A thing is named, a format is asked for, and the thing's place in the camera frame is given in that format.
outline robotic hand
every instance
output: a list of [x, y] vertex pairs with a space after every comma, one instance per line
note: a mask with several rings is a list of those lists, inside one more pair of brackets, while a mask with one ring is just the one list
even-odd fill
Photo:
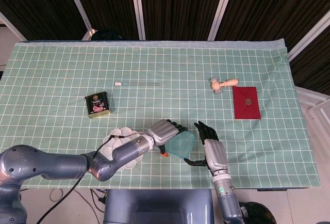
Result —
[[7, 149], [0, 154], [0, 224], [26, 223], [27, 213], [20, 201], [20, 188], [25, 180], [38, 175], [49, 180], [81, 179], [88, 171], [99, 181], [105, 181], [153, 145], [164, 146], [184, 129], [170, 120], [161, 120], [143, 135], [114, 149], [111, 161], [98, 152], [104, 144], [97, 151], [81, 155], [45, 153], [27, 145]]
[[244, 224], [241, 209], [234, 193], [232, 178], [228, 173], [229, 163], [222, 142], [211, 127], [202, 122], [195, 123], [205, 149], [205, 159], [191, 161], [185, 158], [190, 166], [207, 166], [213, 176], [213, 184], [217, 192], [219, 206], [225, 222]]

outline green grid tablecloth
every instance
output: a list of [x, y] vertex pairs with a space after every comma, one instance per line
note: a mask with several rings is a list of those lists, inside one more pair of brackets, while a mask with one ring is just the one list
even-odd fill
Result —
[[[214, 95], [212, 77], [255, 86], [261, 120], [235, 120], [232, 89]], [[115, 81], [129, 80], [162, 87], [114, 87]], [[90, 119], [84, 97], [101, 91], [109, 94], [112, 114]], [[0, 94], [1, 152], [27, 144], [50, 153], [86, 153], [113, 128], [142, 131], [163, 118], [198, 137], [193, 124], [201, 120], [223, 141], [237, 188], [319, 186], [283, 41], [18, 43]], [[203, 158], [196, 142], [190, 159]], [[74, 183], [36, 177], [24, 186]], [[87, 173], [79, 187], [212, 188], [212, 180], [207, 168], [152, 151], [107, 182]]]

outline floor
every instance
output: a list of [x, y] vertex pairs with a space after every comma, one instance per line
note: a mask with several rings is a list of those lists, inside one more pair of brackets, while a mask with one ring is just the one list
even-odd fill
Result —
[[[19, 40], [6, 27], [0, 27], [0, 65], [5, 65], [9, 58], [13, 45]], [[321, 180], [320, 188], [289, 189], [287, 191], [257, 192], [250, 189], [238, 189], [236, 194], [239, 201], [255, 201], [264, 204], [275, 216], [278, 224], [316, 224], [320, 221], [330, 221], [330, 145], [329, 141], [320, 140], [310, 123], [312, 118], [302, 105], [305, 114], [310, 141], [314, 150], [318, 172]], [[27, 223], [36, 223], [37, 220], [54, 204], [51, 201], [50, 189], [29, 189], [21, 192], [22, 202], [27, 209]], [[87, 189], [79, 189], [78, 192], [93, 205], [91, 194]], [[56, 189], [52, 192], [52, 199], [59, 199], [61, 191]], [[222, 224], [220, 209], [216, 198], [214, 215], [216, 224]], [[95, 209], [100, 223], [103, 221], [103, 213]], [[44, 223], [97, 223], [96, 216], [77, 192], [72, 192], [55, 210], [53, 210]]]

